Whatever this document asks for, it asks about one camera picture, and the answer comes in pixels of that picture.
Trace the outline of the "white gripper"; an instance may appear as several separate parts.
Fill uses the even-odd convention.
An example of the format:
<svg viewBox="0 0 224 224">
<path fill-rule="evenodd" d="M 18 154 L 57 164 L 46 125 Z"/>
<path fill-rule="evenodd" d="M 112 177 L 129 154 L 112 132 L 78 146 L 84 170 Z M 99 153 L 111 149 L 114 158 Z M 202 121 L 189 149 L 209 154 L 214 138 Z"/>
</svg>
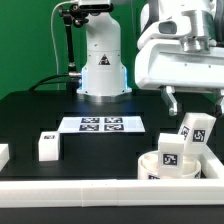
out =
<svg viewBox="0 0 224 224">
<path fill-rule="evenodd" d="M 158 90 L 170 116 L 177 116 L 181 105 L 179 91 L 207 92 L 224 89 L 224 48 L 211 47 L 208 54 L 184 52 L 179 40 L 140 38 L 135 59 L 135 83 L 140 89 Z M 224 116 L 224 91 L 215 93 L 214 114 Z"/>
</svg>

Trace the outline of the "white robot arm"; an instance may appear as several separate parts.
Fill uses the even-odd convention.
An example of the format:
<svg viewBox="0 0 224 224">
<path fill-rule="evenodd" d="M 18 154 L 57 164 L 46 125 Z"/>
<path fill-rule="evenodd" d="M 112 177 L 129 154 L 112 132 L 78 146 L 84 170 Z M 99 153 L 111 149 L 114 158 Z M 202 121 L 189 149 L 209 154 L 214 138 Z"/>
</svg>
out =
<svg viewBox="0 0 224 224">
<path fill-rule="evenodd" d="M 110 17 L 121 0 L 80 0 L 87 14 L 87 64 L 80 93 L 118 96 L 129 88 L 121 70 L 120 28 Z M 159 90 L 171 115 L 173 94 L 215 93 L 216 112 L 224 114 L 224 0 L 148 0 L 140 14 L 141 34 L 134 59 L 138 88 Z"/>
</svg>

